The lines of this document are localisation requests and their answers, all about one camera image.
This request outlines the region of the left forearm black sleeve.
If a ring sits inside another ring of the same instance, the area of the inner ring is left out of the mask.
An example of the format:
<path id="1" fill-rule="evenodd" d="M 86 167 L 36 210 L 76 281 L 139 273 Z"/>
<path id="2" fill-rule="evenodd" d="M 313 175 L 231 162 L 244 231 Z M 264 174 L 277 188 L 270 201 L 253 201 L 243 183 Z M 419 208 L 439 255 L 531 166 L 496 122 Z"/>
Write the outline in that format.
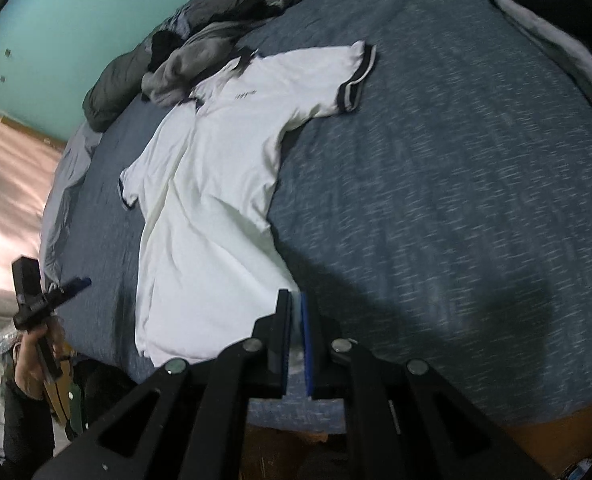
<path id="1" fill-rule="evenodd" d="M 5 388 L 3 469 L 8 479 L 32 479 L 54 457 L 49 405 L 44 399 L 30 398 L 14 382 Z"/>

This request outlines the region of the person's left hand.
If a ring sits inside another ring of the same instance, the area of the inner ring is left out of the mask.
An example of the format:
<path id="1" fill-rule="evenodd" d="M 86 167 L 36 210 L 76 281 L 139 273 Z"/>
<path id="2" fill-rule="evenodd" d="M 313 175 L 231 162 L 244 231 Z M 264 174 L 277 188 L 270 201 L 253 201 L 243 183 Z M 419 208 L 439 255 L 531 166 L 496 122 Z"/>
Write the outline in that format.
<path id="1" fill-rule="evenodd" d="M 20 391 L 37 401 L 44 398 L 46 382 L 45 372 L 38 356 L 38 350 L 40 350 L 38 342 L 43 337 L 50 340 L 50 348 L 55 359 L 64 355 L 64 329 L 58 318 L 51 318 L 46 324 L 22 334 L 14 373 L 14 381 Z"/>

